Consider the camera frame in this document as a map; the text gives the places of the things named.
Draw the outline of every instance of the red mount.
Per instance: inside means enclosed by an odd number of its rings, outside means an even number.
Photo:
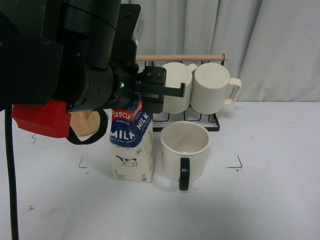
[[[69,135],[71,113],[67,103],[50,99],[48,105],[13,105],[12,117],[20,129],[53,138]]]

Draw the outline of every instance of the cream mug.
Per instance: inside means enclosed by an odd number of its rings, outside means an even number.
[[[176,121],[162,129],[160,140],[165,174],[179,182],[180,190],[188,190],[189,182],[204,172],[210,145],[208,130],[194,122]]]
[[[230,85],[236,86],[235,94],[226,98]],[[208,62],[199,66],[194,73],[190,104],[198,113],[214,114],[223,103],[233,104],[241,87],[241,80],[230,77],[224,66]]]
[[[178,89],[181,83],[185,83],[184,97],[164,96],[163,110],[169,114],[182,113],[190,105],[193,72],[198,66],[194,63],[186,66],[180,62],[169,62],[162,67],[166,70],[166,87]]]

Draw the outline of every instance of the curtain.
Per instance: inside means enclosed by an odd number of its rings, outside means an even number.
[[[225,53],[238,101],[320,101],[319,0],[122,3],[141,5],[139,55]]]

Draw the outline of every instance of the milk carton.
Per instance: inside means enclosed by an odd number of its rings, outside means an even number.
[[[152,114],[142,100],[112,110],[110,142],[115,180],[151,182],[154,172]]]

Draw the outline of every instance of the mug handle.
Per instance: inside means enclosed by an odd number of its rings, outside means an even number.
[[[187,157],[180,158],[180,178],[179,190],[187,191],[190,180],[190,159]]]
[[[188,69],[190,69],[190,71],[192,73],[194,73],[194,71],[197,70],[197,68],[198,68],[198,66],[194,63],[189,64],[187,67],[188,67]]]
[[[240,79],[238,78],[230,78],[230,82],[229,82],[229,85],[235,85],[236,86],[236,90],[235,90],[235,94],[234,94],[234,97],[229,97],[229,98],[226,98],[223,102],[225,104],[234,104],[235,101],[236,101],[236,98],[242,88],[242,82]]]

